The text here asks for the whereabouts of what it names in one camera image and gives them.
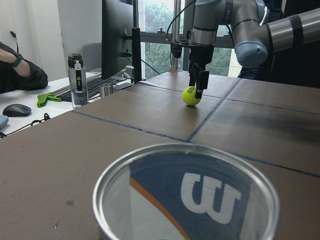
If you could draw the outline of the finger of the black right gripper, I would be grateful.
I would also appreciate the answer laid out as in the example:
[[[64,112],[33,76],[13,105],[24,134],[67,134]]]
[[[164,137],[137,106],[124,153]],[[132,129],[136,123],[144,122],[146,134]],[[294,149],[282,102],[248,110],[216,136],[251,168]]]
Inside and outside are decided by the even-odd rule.
[[[204,90],[208,88],[209,75],[210,75],[210,72],[208,70],[200,70],[194,74],[195,86],[196,86],[196,92],[195,92],[196,99],[201,99]]]
[[[199,65],[197,63],[191,62],[188,67],[189,73],[189,86],[198,87],[199,86]]]

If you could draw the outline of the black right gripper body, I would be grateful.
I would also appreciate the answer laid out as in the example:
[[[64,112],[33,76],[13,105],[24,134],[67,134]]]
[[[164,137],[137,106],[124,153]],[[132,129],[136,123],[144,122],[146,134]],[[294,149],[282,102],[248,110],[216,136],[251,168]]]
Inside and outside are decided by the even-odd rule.
[[[189,67],[188,72],[192,71],[192,67],[196,64],[200,71],[206,70],[206,65],[212,61],[214,45],[200,46],[192,45],[189,53]]]

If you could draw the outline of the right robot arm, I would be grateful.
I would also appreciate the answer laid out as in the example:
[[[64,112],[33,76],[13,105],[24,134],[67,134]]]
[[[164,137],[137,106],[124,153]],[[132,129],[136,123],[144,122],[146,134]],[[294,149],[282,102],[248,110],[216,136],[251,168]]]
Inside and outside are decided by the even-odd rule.
[[[231,28],[240,78],[318,88],[320,4],[299,4],[302,10],[282,15],[275,0],[196,1],[188,70],[196,97],[208,86],[220,25]]]

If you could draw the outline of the person forearm dark sleeve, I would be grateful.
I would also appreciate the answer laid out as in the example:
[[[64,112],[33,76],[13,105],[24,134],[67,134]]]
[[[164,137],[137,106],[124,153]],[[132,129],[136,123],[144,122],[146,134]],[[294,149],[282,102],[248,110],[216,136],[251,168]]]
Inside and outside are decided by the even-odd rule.
[[[2,94],[15,90],[41,90],[48,86],[48,76],[39,66],[24,59],[21,54],[4,43],[0,44],[0,49],[22,57],[22,61],[17,67],[0,61],[0,92]]]

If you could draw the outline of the person hand with watch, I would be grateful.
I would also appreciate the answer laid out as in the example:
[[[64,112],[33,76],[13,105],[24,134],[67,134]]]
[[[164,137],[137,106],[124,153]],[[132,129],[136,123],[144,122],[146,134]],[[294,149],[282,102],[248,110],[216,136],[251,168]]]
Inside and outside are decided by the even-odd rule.
[[[13,68],[16,68],[23,58],[20,55],[15,55],[3,49],[0,49],[0,60],[2,62],[10,64]]]

